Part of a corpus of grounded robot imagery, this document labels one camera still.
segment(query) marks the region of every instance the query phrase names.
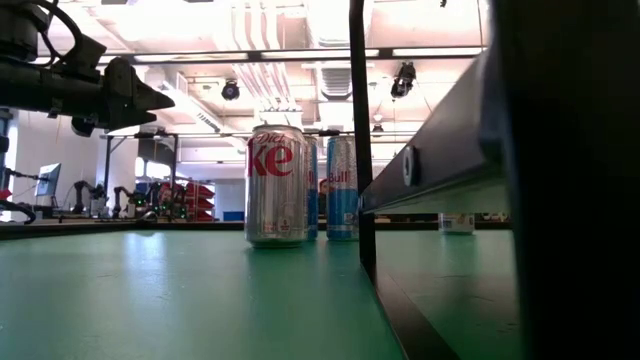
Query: green table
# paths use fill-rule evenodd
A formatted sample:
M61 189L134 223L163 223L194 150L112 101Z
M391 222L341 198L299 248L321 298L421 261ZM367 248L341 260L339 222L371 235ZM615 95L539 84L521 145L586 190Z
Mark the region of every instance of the green table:
M496 346L514 358L515 296L485 294L513 292L508 232L378 234L381 266L461 358L499 358ZM215 231L0 242L0 359L212 358L403 354L357 243L253 250Z

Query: blue container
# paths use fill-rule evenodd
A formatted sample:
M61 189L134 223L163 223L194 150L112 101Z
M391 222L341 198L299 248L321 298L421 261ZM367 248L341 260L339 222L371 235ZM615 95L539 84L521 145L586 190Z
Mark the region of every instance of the blue container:
M353 136L332 137L327 153L327 237L358 239L358 174Z
M307 220L309 240L318 237L318 143L316 138L305 136L307 142Z

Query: diet coke logo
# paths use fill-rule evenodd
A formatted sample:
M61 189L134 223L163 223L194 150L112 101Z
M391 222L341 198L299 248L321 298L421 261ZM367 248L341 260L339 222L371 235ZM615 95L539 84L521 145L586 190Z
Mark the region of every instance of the diet coke logo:
M283 144L284 134L259 134L249 140L249 177L255 171L258 176L287 176L293 170L286 170L286 164L293 160L293 151L284 145L273 146L270 144Z

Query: aluminum can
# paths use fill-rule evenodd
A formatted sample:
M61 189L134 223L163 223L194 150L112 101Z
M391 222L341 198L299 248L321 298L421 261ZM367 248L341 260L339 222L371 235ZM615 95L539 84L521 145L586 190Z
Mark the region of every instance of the aluminum can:
M358 239L358 174L353 136L329 139L327 152L327 238Z
M475 230L474 214L439 214L443 234L471 235Z
M246 152L245 239L254 247L307 240L306 141L287 125L253 129Z
M309 240L318 237L318 141L305 136L307 142L307 233Z

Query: computer monitor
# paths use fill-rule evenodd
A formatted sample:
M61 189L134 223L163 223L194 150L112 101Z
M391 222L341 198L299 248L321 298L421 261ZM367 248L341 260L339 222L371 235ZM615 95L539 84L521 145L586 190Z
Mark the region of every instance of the computer monitor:
M44 180L38 180L36 187L36 196L56 196L56 187L58 186L58 177L60 177L60 168L62 164L51 164L40 168L38 177Z

